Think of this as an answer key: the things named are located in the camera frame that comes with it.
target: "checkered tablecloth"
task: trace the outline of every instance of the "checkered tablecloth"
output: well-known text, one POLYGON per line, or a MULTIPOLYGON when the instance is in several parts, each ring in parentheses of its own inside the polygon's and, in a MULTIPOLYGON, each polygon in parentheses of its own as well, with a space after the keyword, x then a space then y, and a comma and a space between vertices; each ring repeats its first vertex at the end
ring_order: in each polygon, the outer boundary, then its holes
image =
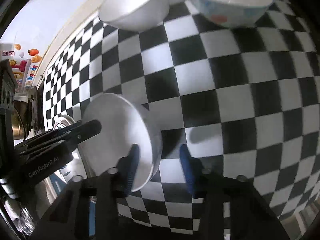
MULTIPOLYGON (((121 215, 191 234, 202 200, 187 192, 179 146, 226 177, 250 178, 283 219, 320 190, 320 70, 305 21, 275 0, 255 28, 226 29, 189 0, 170 0, 157 27, 135 33, 94 17, 52 60, 44 119, 80 120, 100 93, 119 93, 149 109, 163 136, 159 171, 118 200, 121 215)), ((228 204, 225 227, 229 227, 228 204)))

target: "white wall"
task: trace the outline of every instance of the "white wall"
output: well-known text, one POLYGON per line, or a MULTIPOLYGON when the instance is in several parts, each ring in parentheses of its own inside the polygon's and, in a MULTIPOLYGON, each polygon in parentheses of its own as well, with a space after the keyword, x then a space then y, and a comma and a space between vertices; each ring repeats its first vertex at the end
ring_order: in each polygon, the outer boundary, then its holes
POLYGON ((5 30, 0 43, 24 44, 38 49, 43 56, 58 31, 85 1, 30 0, 5 30))

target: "black and white checkered surface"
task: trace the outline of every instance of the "black and white checkered surface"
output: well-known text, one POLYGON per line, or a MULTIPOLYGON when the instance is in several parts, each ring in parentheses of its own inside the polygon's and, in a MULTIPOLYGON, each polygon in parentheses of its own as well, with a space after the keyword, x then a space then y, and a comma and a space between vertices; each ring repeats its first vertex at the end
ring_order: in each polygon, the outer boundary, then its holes
MULTIPOLYGON (((288 0, 256 28, 225 29, 189 0, 170 0, 163 23, 117 30, 95 17, 48 68, 44 119, 80 120, 100 93, 143 104, 163 136, 159 171, 118 201, 121 215, 172 232, 197 230, 201 200, 187 192, 178 149, 226 177, 243 174, 280 219, 320 190, 320 70, 310 30, 288 0)), ((229 226, 226 204, 226 228, 229 226)))

